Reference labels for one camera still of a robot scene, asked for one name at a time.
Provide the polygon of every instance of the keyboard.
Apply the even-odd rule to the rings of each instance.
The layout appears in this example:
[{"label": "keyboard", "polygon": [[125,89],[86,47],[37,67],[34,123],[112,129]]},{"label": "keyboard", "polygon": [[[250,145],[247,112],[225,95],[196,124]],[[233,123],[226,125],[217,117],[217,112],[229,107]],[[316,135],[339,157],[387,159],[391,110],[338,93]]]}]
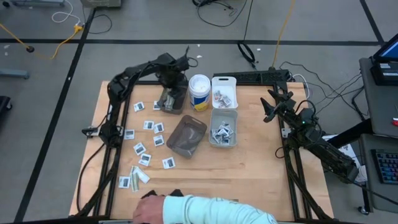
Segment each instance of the keyboard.
[{"label": "keyboard", "polygon": [[374,163],[382,184],[398,184],[398,150],[372,149]]},{"label": "keyboard", "polygon": [[275,82],[286,82],[289,78],[288,70],[268,70],[254,72],[215,73],[213,77],[235,77],[238,83],[269,85]]}]

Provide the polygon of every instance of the wheel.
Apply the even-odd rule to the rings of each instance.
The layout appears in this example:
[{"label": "wheel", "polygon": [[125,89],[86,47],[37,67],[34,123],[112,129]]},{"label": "wheel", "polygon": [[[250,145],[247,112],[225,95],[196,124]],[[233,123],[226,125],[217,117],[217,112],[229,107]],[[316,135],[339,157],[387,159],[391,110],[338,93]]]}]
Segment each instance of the wheel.
[{"label": "wheel", "polygon": [[365,211],[365,208],[362,206],[358,207],[358,211],[362,214],[362,215],[369,215],[369,212]]},{"label": "wheel", "polygon": [[11,110],[11,109],[12,109],[12,104],[11,104],[11,103],[8,103],[6,109],[7,109],[8,111]]},{"label": "wheel", "polygon": [[9,4],[8,2],[6,2],[6,1],[2,2],[2,5],[3,5],[4,7],[10,7],[10,4]]}]

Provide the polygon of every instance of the yellow cable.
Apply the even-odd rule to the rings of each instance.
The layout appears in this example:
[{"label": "yellow cable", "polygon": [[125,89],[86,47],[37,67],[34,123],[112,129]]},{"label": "yellow cable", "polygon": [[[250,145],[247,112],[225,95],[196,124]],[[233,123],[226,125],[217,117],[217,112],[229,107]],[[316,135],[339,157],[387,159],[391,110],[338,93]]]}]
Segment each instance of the yellow cable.
[{"label": "yellow cable", "polygon": [[280,39],[282,38],[282,34],[284,33],[284,29],[285,29],[285,26],[287,24],[287,21],[290,19],[290,16],[292,15],[292,11],[293,11],[293,7],[294,7],[295,2],[296,2],[296,0],[292,0],[292,3],[290,4],[289,12],[288,12],[288,14],[286,16],[286,19],[285,19],[285,22],[284,22],[284,25],[282,26],[282,28],[280,30],[279,37],[278,37],[278,42],[276,43],[275,55],[274,55],[274,61],[272,62],[272,67],[274,67],[274,65],[275,65],[276,58],[278,56],[279,42],[280,42]]},{"label": "yellow cable", "polygon": [[[15,36],[11,31],[9,31],[9,30],[8,30],[6,27],[4,27],[2,24],[0,24],[0,27],[3,28],[8,34],[10,34],[14,39],[16,39],[16,40],[17,40],[20,44],[22,44],[25,48],[27,48],[27,49],[29,48],[28,45],[26,45],[25,43],[23,43],[23,41],[21,41],[20,39],[18,39],[17,36]],[[64,40],[63,42],[61,42],[61,44],[58,44],[57,48],[55,49],[54,54],[53,54],[50,58],[48,58],[48,57],[46,57],[46,56],[43,56],[43,55],[41,55],[40,53],[37,53],[37,52],[35,52],[35,55],[38,56],[38,57],[40,57],[40,58],[43,58],[43,59],[53,60],[53,59],[57,56],[59,48],[60,48],[64,43],[66,43],[66,42],[68,42],[70,39],[72,39],[77,33],[79,33],[81,30],[83,30],[83,27],[78,26],[78,25],[75,25],[73,28],[74,28],[74,30],[75,30],[74,33],[73,33],[68,39],[66,39],[66,40]]]}]

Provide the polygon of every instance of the brown tray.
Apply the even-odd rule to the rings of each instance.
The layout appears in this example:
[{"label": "brown tray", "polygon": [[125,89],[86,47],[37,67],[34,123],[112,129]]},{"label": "brown tray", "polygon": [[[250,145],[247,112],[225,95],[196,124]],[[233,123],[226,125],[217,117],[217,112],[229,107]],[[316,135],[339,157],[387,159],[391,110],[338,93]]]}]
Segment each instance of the brown tray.
[{"label": "brown tray", "polygon": [[189,115],[182,117],[166,142],[167,147],[181,156],[190,159],[199,142],[203,139],[207,125]]}]

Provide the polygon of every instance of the person's hand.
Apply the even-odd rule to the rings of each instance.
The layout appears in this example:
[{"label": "person's hand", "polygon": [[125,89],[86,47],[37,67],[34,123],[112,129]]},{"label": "person's hand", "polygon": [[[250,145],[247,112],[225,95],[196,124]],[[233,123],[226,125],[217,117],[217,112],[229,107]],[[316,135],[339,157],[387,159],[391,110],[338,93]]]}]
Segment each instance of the person's hand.
[{"label": "person's hand", "polygon": [[141,199],[136,210],[132,214],[132,222],[134,224],[163,224],[164,200],[164,196],[155,195]]}]

